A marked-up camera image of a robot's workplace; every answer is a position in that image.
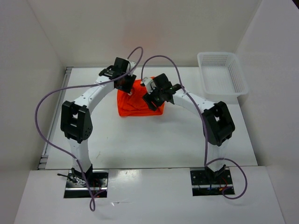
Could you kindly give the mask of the orange mesh shorts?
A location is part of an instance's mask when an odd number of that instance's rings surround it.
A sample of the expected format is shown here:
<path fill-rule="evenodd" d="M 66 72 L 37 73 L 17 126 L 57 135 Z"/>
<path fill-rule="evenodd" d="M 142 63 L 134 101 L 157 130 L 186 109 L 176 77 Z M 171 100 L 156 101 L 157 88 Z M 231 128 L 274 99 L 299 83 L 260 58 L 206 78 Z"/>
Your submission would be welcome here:
<path fill-rule="evenodd" d="M 164 112 L 164 103 L 156 110 L 151 110 L 143 96 L 147 93 L 146 88 L 141 86 L 141 80 L 134 81 L 131 94 L 123 91 L 117 91 L 117 109 L 121 117 L 142 117 L 142 116 L 159 116 Z"/>

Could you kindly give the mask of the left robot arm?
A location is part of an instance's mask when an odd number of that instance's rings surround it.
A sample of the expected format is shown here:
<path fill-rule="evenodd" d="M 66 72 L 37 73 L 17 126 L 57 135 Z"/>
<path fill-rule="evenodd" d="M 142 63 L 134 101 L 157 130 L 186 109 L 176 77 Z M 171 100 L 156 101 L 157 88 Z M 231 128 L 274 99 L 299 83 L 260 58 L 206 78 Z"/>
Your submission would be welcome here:
<path fill-rule="evenodd" d="M 86 187 L 93 182 L 93 165 L 89 158 L 88 138 L 93 131 L 91 114 L 100 101 L 114 89 L 130 93 L 136 75 L 136 63 L 117 57 L 113 65 L 103 69 L 90 87 L 73 101 L 64 101 L 60 129 L 68 139 L 72 162 L 72 177 Z"/>

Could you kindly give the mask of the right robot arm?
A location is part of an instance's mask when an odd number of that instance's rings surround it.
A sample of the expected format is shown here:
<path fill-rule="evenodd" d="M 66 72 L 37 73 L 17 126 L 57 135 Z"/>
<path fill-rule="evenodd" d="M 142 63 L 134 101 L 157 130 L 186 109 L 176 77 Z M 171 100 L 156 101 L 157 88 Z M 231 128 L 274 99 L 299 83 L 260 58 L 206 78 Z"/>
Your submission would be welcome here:
<path fill-rule="evenodd" d="M 219 168 L 208 167 L 208 147 L 220 148 L 235 131 L 235 124 L 227 104 L 222 101 L 215 103 L 205 100 L 187 91 L 182 84 L 173 85 L 164 73 L 154 78 L 144 77 L 141 79 L 141 86 L 146 89 L 142 99 L 150 110 L 157 111 L 164 102 L 169 102 L 199 116 L 205 137 L 205 178 L 210 184 L 220 180 L 225 165 Z"/>

